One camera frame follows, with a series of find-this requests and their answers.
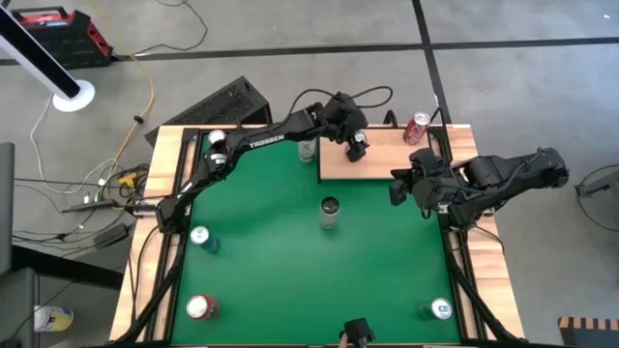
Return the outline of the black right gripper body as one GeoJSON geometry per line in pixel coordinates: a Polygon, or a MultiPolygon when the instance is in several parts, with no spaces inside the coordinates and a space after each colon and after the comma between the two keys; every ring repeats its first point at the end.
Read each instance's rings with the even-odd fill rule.
{"type": "Polygon", "coordinates": [[[412,169],[412,189],[414,197],[423,216],[430,216],[432,212],[438,215],[447,215],[453,194],[443,187],[443,179],[447,179],[450,172],[449,164],[430,148],[415,151],[409,156],[412,169]]]}

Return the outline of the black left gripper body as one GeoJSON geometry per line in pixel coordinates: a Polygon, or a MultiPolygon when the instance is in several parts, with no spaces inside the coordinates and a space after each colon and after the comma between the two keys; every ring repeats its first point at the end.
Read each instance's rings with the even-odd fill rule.
{"type": "Polygon", "coordinates": [[[352,97],[342,92],[337,92],[329,99],[321,111],[326,121],[325,129],[321,132],[323,137],[338,144],[354,142],[351,126],[365,124],[368,119],[361,108],[353,101],[352,97]]]}

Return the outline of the white Celsius can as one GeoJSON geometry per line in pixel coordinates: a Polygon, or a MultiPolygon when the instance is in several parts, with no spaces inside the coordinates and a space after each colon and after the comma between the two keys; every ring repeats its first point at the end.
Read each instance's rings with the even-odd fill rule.
{"type": "Polygon", "coordinates": [[[299,160],[304,163],[312,162],[315,157],[316,139],[304,140],[298,143],[299,160]]]}
{"type": "Polygon", "coordinates": [[[333,196],[322,199],[319,206],[319,224],[323,229],[332,229],[337,225],[339,201],[333,196]]]}

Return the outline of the blue silver energy drink can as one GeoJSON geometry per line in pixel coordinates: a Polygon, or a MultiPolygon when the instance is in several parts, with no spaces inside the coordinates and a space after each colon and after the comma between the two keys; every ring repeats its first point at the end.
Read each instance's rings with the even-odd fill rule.
{"type": "Polygon", "coordinates": [[[218,237],[205,226],[195,226],[190,233],[191,242],[208,253],[217,254],[221,248],[218,237]]]}
{"type": "Polygon", "coordinates": [[[423,319],[447,320],[453,314],[449,301],[444,298],[435,298],[419,305],[419,314],[423,319]]]}

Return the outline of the wooden shelf board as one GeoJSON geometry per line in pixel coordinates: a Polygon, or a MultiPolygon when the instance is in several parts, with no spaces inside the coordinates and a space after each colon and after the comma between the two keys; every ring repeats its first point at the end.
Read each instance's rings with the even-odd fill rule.
{"type": "Polygon", "coordinates": [[[346,156],[346,143],[338,145],[321,137],[319,140],[319,176],[323,180],[392,179],[393,169],[410,167],[409,156],[429,147],[425,136],[416,145],[403,140],[404,128],[380,128],[372,125],[365,129],[369,147],[366,154],[356,162],[346,156]]]}

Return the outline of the green table mat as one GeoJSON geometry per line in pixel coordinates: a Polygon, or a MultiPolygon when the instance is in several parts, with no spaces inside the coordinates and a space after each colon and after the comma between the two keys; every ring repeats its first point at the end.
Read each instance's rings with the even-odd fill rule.
{"type": "Polygon", "coordinates": [[[219,238],[211,254],[188,244],[172,331],[175,344],[327,344],[366,318],[380,343],[456,343],[457,320],[423,319],[419,305],[450,299],[438,222],[413,200],[393,206],[385,181],[319,181],[297,145],[244,154],[228,178],[193,202],[192,226],[219,238]],[[323,229],[323,198],[340,204],[323,229]],[[194,320],[194,295],[217,299],[194,320]]]}

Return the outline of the grey metal stand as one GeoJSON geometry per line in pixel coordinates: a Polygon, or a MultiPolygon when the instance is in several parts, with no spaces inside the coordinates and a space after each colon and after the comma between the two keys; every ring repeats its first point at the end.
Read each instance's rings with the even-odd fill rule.
{"type": "Polygon", "coordinates": [[[619,170],[606,174],[589,184],[586,184],[585,181],[586,178],[579,185],[575,186],[577,196],[591,196],[595,193],[609,190],[619,198],[619,170]]]}

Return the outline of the orange black striped object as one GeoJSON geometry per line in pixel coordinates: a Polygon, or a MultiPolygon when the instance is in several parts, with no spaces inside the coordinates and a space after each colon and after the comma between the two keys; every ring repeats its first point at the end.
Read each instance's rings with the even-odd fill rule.
{"type": "Polygon", "coordinates": [[[565,345],[577,348],[619,348],[619,319],[562,316],[558,328],[565,345]]]}

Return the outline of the black power adapter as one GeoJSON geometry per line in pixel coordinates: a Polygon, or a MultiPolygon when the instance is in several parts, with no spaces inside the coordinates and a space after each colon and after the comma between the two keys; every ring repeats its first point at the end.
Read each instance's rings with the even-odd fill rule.
{"type": "Polygon", "coordinates": [[[117,224],[94,238],[94,248],[102,249],[109,247],[124,240],[128,237],[128,235],[129,232],[127,225],[123,223],[117,224]]]}

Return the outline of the black power strip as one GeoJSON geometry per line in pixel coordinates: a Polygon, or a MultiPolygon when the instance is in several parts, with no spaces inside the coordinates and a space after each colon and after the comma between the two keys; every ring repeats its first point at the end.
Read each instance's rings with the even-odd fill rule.
{"type": "Polygon", "coordinates": [[[70,214],[70,213],[78,213],[78,212],[86,212],[86,211],[96,211],[99,209],[115,209],[124,211],[125,207],[119,204],[114,199],[93,201],[89,203],[81,203],[77,205],[73,205],[68,209],[62,210],[62,214],[70,214]]]}

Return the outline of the red black tool box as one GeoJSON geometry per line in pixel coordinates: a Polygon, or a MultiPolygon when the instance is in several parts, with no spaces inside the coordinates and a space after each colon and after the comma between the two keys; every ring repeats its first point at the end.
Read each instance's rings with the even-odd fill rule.
{"type": "Polygon", "coordinates": [[[66,70],[107,67],[113,47],[91,17],[62,6],[13,9],[16,21],[66,70]]]}

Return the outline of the black white floor-standing pole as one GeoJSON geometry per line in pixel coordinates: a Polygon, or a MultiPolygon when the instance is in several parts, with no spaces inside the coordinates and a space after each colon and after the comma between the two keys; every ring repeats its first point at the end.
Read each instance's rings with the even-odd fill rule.
{"type": "Polygon", "coordinates": [[[78,111],[94,99],[93,84],[74,79],[1,5],[0,48],[50,91],[52,103],[59,111],[78,111]]]}

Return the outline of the white yellow canister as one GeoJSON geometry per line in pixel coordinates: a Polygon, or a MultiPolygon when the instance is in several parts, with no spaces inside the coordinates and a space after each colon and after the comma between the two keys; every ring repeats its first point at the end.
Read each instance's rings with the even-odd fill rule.
{"type": "Polygon", "coordinates": [[[74,312],[67,307],[51,305],[34,306],[34,331],[57,333],[67,330],[74,321],[74,312]]]}

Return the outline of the grey furniture panel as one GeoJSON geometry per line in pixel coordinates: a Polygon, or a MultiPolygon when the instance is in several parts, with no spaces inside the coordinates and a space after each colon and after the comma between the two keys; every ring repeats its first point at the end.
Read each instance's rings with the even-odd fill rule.
{"type": "Polygon", "coordinates": [[[0,276],[11,269],[14,217],[15,145],[0,143],[0,276]]]}

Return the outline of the dark grey cabinet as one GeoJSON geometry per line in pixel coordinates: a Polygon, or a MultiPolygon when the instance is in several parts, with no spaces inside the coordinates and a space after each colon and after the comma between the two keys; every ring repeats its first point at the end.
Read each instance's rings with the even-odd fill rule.
{"type": "Polygon", "coordinates": [[[34,333],[36,276],[32,269],[0,276],[0,348],[38,348],[34,333]]]}

